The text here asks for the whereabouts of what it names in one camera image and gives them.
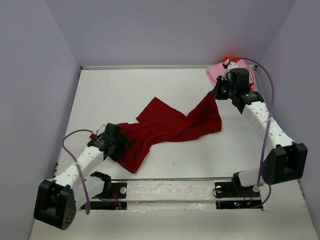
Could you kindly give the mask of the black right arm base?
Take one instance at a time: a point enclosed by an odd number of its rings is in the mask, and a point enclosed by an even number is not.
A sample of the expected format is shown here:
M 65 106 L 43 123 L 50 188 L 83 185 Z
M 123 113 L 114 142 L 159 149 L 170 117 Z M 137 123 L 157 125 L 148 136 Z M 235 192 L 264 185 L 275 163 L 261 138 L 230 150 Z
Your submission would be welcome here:
M 216 199 L 216 209 L 262 209 L 260 192 L 254 192 L 252 186 L 242 186 L 238 175 L 238 173 L 234 173 L 231 180 L 214 183 L 212 194 Z

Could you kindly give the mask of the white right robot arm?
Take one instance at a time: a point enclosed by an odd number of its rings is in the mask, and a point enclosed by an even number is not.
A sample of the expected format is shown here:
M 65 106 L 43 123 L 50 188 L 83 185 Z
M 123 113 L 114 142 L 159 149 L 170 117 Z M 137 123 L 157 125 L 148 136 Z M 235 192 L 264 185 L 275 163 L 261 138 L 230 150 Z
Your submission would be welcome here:
M 263 97 L 250 90 L 249 71 L 237 66 L 228 68 L 217 77 L 212 95 L 216 100 L 231 100 L 262 139 L 258 168 L 236 173 L 230 183 L 235 196 L 242 196 L 251 186 L 275 185 L 301 179 L 308 149 L 289 137 L 267 108 Z

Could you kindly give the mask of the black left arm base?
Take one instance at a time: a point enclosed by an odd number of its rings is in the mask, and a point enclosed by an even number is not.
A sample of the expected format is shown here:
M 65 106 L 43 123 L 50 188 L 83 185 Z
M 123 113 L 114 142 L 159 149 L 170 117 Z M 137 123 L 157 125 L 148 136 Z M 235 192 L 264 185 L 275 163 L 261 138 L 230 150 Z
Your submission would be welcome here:
M 98 187 L 98 193 L 90 199 L 90 210 L 126 210 L 127 183 L 112 182 L 108 174 L 95 171 L 86 180 L 88 191 Z

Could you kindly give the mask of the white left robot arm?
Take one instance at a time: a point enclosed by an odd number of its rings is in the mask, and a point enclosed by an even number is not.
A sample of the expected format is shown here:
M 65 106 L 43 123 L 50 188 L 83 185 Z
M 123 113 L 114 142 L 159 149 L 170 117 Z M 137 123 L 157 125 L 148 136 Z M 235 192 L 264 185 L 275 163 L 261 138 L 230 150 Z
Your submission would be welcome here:
M 119 160 L 132 142 L 123 134 L 117 124 L 104 124 L 91 137 L 79 157 L 70 154 L 73 163 L 61 174 L 43 180 L 37 190 L 33 218 L 60 230 L 66 230 L 74 221 L 77 210 L 84 207 L 91 210 L 90 200 L 102 200 L 111 195 L 115 209 L 123 207 L 119 202 L 112 179 L 108 174 L 95 169 L 107 158 Z

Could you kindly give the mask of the dark red t shirt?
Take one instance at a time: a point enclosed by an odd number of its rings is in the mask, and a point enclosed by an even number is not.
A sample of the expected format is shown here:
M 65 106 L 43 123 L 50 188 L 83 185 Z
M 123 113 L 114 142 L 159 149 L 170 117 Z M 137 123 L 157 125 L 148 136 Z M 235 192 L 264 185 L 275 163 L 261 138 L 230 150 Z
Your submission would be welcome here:
M 154 97 L 136 120 L 136 123 L 117 124 L 132 145 L 116 162 L 132 174 L 138 171 L 153 145 L 193 141 L 222 130 L 218 106 L 211 92 L 187 115 Z

